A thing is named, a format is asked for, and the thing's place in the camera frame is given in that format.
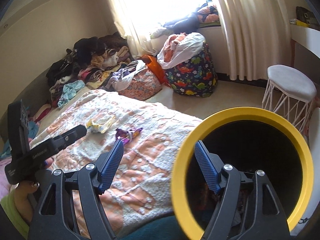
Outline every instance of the orange bag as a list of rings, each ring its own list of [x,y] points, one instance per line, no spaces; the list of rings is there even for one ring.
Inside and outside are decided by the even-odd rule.
[[[156,77],[160,81],[160,84],[164,83],[165,82],[164,70],[162,69],[160,64],[157,62],[157,59],[150,55],[143,55],[142,58],[147,58],[151,60],[151,63],[147,64],[148,68],[156,75]]]

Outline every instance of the stool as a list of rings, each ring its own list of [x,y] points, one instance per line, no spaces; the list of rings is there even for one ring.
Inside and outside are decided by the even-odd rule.
[[[274,88],[282,92],[275,106],[273,106]],[[277,113],[283,106],[283,117],[291,122],[299,132],[302,132],[310,116],[316,93],[315,85],[305,74],[292,67],[274,65],[268,67],[268,83],[262,100],[262,108]],[[292,108],[290,108],[290,98],[297,100]],[[300,102],[303,102],[304,105],[298,112]],[[293,120],[290,120],[290,113],[293,110],[295,110],[295,116]]]

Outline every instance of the yellow rim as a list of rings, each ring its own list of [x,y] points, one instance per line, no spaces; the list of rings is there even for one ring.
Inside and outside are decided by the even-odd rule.
[[[313,163],[308,145],[299,131],[281,116],[255,107],[230,108],[203,120],[184,140],[178,152],[172,172],[172,203],[177,220],[191,240],[201,239],[204,231],[193,217],[186,193],[186,175],[196,141],[204,139],[216,128],[239,120],[254,120],[267,123],[284,133],[293,143],[302,166],[302,188],[298,202],[287,222],[291,231],[305,212],[313,187]]]

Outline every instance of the baseboard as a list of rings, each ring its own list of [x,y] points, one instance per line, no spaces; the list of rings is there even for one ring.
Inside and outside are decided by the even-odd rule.
[[[239,80],[239,76],[237,76],[236,80],[230,80],[229,76],[225,73],[217,73],[218,75],[218,80],[222,81],[229,81],[229,82],[235,82],[235,83],[240,83],[240,84],[245,84],[245,85],[250,85],[250,86],[255,86],[255,87],[262,87],[266,88],[267,87],[267,80],[265,79],[258,79],[258,80]]]

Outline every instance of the metal screw head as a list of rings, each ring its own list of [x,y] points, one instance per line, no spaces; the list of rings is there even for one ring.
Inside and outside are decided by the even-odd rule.
[[[94,164],[93,163],[89,163],[87,164],[87,166],[85,167],[87,170],[93,170],[94,169]]]
[[[61,170],[55,170],[54,172],[53,172],[53,174],[54,174],[54,176],[58,176],[58,175],[60,175],[61,174]]]
[[[261,177],[263,177],[265,175],[264,171],[262,171],[262,170],[257,170],[257,174]]]
[[[233,169],[232,165],[230,165],[230,164],[225,164],[225,165],[223,166],[223,168],[224,168],[225,170],[227,170],[227,171],[231,171],[231,170]]]

